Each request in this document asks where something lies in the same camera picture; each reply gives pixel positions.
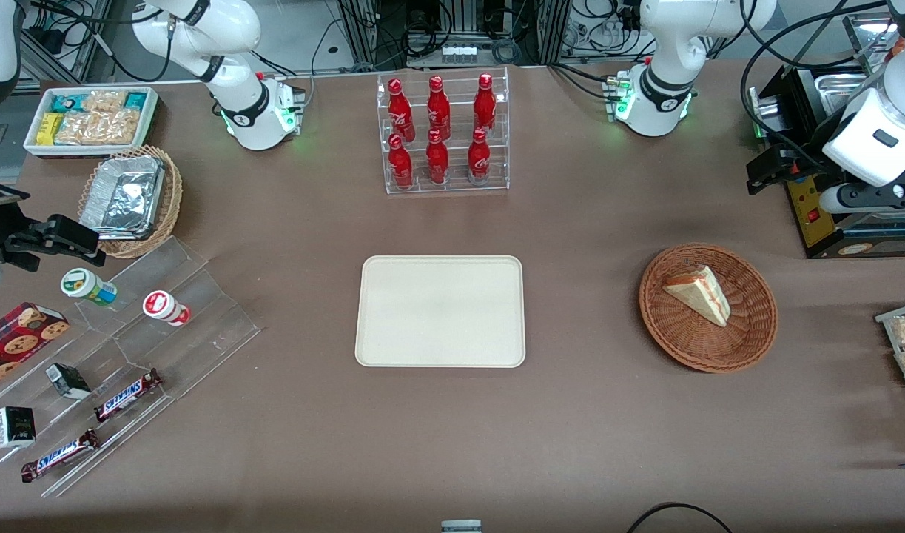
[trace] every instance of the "brown tablecloth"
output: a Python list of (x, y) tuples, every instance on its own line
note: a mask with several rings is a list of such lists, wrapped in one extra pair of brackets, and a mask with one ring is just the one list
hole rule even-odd
[[(225, 133), (203, 85), (158, 85), (155, 144), (185, 180), (175, 234), (262, 334), (65, 496), (0, 466), (0, 531), (624, 531), (666, 500), (736, 531), (905, 531), (905, 387), (872, 320), (905, 304), (905, 260), (805, 260), (781, 188), (747, 195), (740, 67), (707, 65), (665, 138), (512, 68), (511, 191), (430, 199), (383, 191), (374, 76), (317, 81), (303, 135), (268, 152)], [(72, 215), (93, 165), (28, 158), (25, 212)], [(688, 241), (729, 247), (774, 290), (777, 342), (750, 370), (684, 368), (639, 320), (642, 270)], [(374, 254), (518, 257), (524, 364), (361, 367)], [(8, 269), (0, 316), (69, 306), (73, 266)], [(667, 513), (641, 533), (715, 531)]]

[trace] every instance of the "brown wicker basket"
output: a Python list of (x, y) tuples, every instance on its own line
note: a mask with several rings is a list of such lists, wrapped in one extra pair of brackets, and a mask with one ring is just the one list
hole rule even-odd
[[(139, 155), (154, 156), (154, 158), (161, 159), (166, 165), (166, 175), (162, 183), (162, 199), (159, 202), (157, 215), (155, 216), (155, 229), (148, 239), (142, 241), (100, 242), (101, 250), (106, 252), (107, 255), (120, 259), (134, 259), (153, 252), (156, 247), (168, 239), (172, 234), (172, 228), (175, 226), (175, 219), (179, 216), (179, 202), (182, 200), (182, 177), (179, 175), (179, 169), (175, 168), (172, 159), (164, 151), (153, 146), (141, 146), (140, 148), (111, 155), (110, 158), (135, 158)], [(90, 173), (90, 179), (87, 180), (87, 185), (84, 185), (84, 193), (77, 203), (78, 217), (84, 212), (84, 204), (87, 203), (87, 196), (90, 195), (90, 186), (93, 185), (95, 175), (97, 175), (97, 169)]]
[[(669, 277), (708, 264), (732, 307), (719, 327), (662, 289)], [(713, 245), (692, 243), (659, 253), (639, 284), (639, 311), (649, 333), (669, 355), (704, 372), (737, 372), (761, 360), (774, 344), (778, 308), (751, 264)]]

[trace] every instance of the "small black box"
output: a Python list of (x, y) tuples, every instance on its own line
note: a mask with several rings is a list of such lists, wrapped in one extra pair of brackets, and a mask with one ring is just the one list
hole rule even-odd
[(0, 409), (0, 448), (24, 448), (35, 444), (35, 414), (28, 407)]
[(81, 378), (81, 374), (77, 372), (76, 368), (56, 362), (47, 367), (45, 372), (54, 388), (57, 389), (57, 394), (62, 397), (84, 399), (90, 395), (90, 387), (87, 387), (87, 382)]

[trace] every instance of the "snickers bar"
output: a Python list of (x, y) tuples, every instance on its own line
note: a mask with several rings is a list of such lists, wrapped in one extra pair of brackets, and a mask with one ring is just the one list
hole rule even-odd
[(100, 448), (100, 439), (97, 438), (97, 433), (94, 433), (93, 429), (88, 429), (79, 438), (70, 441), (37, 461), (32, 461), (22, 466), (21, 481), (22, 483), (33, 482), (35, 479), (45, 475), (45, 472), (54, 466), (67, 463), (88, 449), (97, 448)]
[(94, 413), (97, 414), (97, 422), (104, 422), (107, 418), (111, 418), (111, 416), (123, 411), (160, 383), (162, 383), (162, 378), (159, 377), (155, 368), (141, 375), (140, 379), (134, 381), (132, 385), (123, 391), (118, 392), (115, 397), (108, 399), (104, 402), (104, 405), (94, 408)]

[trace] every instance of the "acrylic bottle rack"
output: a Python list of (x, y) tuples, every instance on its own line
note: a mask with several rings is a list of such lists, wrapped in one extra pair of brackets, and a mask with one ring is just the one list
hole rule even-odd
[[(111, 306), (77, 301), (64, 311), (69, 331), (12, 372), (8, 382), (0, 383), (0, 407), (30, 407), (35, 414), (35, 444), (0, 449), (0, 466), (13, 469), (16, 483), (21, 483), (24, 463), (79, 438), (86, 429), (95, 428), (101, 440), (96, 451), (85, 452), (69, 465), (54, 466), (29, 483), (29, 489), (42, 492), (42, 497), (63, 494), (260, 331), (206, 272), (205, 261), (175, 237), (130, 264), (111, 282), (118, 287)], [(191, 308), (192, 320), (173, 327), (145, 316), (142, 297), (154, 289), (169, 291)], [(57, 394), (45, 375), (55, 362), (76, 368), (91, 394), (81, 400)], [(164, 383), (98, 424), (94, 408), (151, 368), (157, 369)]]
[[(468, 148), (472, 143), (474, 131), (474, 113), (472, 104), (479, 90), (479, 74), (487, 72), (492, 75), (492, 92), (495, 93), (495, 128), (488, 133), (487, 142), (491, 151), (488, 163), (488, 182), (475, 186), (468, 180)], [(484, 70), (443, 70), (439, 75), (443, 78), (445, 94), (449, 98), (452, 111), (452, 136), (445, 142), (449, 151), (448, 181), (436, 185), (429, 179), (428, 162), (425, 149), (428, 146), (429, 120), (426, 114), (426, 102), (429, 100), (429, 77), (436, 73), (429, 72), (397, 72), (381, 75), (377, 78), (377, 117), (379, 118), (380, 151), (383, 154), (383, 175), (387, 193), (408, 192), (482, 192), (508, 189), (511, 182), (511, 166), (509, 161), (508, 120), (508, 71), (505, 68), (485, 68)], [(403, 84), (403, 92), (412, 107), (412, 124), (416, 128), (416, 138), (405, 144), (412, 157), (411, 189), (402, 190), (396, 187), (390, 172), (390, 146), (388, 137), (392, 132), (390, 121), (390, 93), (386, 90), (387, 82), (398, 78)]]

